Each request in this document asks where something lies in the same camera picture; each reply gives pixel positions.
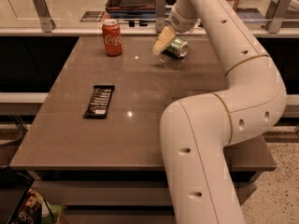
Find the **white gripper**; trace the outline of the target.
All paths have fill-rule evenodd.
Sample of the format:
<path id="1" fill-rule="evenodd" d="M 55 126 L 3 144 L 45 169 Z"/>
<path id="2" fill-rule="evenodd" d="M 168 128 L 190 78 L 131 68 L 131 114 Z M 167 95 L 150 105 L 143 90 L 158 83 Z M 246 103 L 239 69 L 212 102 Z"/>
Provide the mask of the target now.
<path id="1" fill-rule="evenodd" d="M 162 53 L 176 38 L 176 32 L 191 31 L 198 21 L 198 14 L 191 0 L 177 0 L 169 15 L 171 26 L 165 26 L 158 35 L 152 51 L 155 55 Z"/>

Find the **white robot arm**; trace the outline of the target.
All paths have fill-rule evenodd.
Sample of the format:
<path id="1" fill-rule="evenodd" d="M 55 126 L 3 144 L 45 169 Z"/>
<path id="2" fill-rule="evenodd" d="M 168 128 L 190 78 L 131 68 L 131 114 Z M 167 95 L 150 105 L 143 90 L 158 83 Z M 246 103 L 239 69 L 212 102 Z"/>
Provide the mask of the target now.
<path id="1" fill-rule="evenodd" d="M 246 224 L 223 150 L 276 124 L 286 89 L 270 55 L 226 0 L 177 0 L 154 53 L 197 22 L 228 87 L 179 99 L 162 114 L 160 142 L 176 222 Z"/>

